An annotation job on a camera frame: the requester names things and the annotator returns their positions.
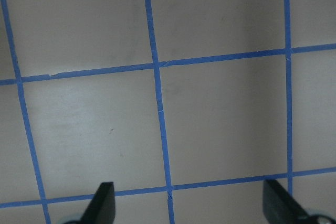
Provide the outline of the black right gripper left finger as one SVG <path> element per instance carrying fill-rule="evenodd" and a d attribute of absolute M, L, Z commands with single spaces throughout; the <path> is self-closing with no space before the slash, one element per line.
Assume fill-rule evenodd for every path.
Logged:
<path fill-rule="evenodd" d="M 79 223 L 113 224 L 116 216 L 113 182 L 101 183 Z"/>

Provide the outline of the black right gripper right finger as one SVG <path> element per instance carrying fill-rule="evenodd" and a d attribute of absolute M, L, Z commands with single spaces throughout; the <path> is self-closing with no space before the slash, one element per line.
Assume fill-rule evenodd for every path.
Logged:
<path fill-rule="evenodd" d="M 268 223 L 309 223 L 308 213 L 277 180 L 264 180 L 262 190 L 263 214 Z"/>

